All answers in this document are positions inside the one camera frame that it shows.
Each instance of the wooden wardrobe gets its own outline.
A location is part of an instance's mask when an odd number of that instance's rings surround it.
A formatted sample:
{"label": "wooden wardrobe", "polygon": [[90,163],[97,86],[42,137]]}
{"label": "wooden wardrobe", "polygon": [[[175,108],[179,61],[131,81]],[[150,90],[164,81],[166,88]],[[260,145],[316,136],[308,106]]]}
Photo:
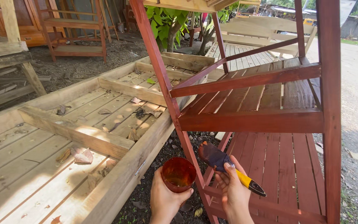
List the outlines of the wooden wardrobe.
{"label": "wooden wardrobe", "polygon": [[[52,9],[57,9],[55,0],[49,0]],[[27,43],[28,47],[46,45],[46,40],[42,35],[42,27],[39,22],[37,10],[35,8],[33,0],[13,0],[15,6],[15,12],[17,17],[17,23],[19,25],[20,37]],[[40,1],[41,9],[47,9],[45,1]],[[59,18],[59,13],[54,12],[55,18]],[[60,37],[66,37],[63,28],[57,27],[57,32]],[[55,39],[53,28],[48,28],[48,34],[50,39]],[[0,9],[0,36],[6,37],[4,21]]]}

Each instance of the yellow brush handle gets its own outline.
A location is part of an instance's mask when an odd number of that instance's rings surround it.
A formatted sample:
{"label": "yellow brush handle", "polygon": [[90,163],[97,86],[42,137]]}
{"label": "yellow brush handle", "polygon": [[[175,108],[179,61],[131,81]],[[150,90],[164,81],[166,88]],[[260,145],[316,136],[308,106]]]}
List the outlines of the yellow brush handle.
{"label": "yellow brush handle", "polygon": [[236,172],[237,172],[237,176],[238,178],[240,179],[240,182],[246,186],[247,188],[249,188],[249,183],[251,182],[251,178],[249,178],[248,176],[244,175],[242,172],[238,171],[236,169]]}

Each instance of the right hand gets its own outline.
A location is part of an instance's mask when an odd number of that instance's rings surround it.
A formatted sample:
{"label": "right hand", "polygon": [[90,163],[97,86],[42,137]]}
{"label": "right hand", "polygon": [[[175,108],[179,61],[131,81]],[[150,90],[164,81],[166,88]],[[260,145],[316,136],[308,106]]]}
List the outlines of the right hand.
{"label": "right hand", "polygon": [[216,181],[223,192],[223,211],[226,213],[230,224],[252,224],[253,221],[248,208],[251,191],[240,182],[236,169],[245,175],[247,174],[233,155],[230,156],[230,160],[235,167],[225,163],[224,168],[227,173],[216,171],[215,174]]}

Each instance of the left hand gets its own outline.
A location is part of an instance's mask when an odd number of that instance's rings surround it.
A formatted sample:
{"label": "left hand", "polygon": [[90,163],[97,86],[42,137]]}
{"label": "left hand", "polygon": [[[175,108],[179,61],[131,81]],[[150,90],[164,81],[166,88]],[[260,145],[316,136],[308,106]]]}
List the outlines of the left hand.
{"label": "left hand", "polygon": [[165,186],[162,179],[162,167],[154,172],[152,190],[150,192],[150,207],[152,217],[150,224],[169,224],[181,204],[190,198],[193,188],[182,193],[174,193]]}

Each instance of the plastic cup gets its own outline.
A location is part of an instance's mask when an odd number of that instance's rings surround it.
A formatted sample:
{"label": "plastic cup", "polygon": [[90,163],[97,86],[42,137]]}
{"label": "plastic cup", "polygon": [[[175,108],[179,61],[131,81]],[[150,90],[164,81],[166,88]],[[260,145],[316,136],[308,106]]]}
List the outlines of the plastic cup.
{"label": "plastic cup", "polygon": [[182,193],[196,180],[196,168],[185,158],[173,157],[162,166],[162,179],[169,190]]}

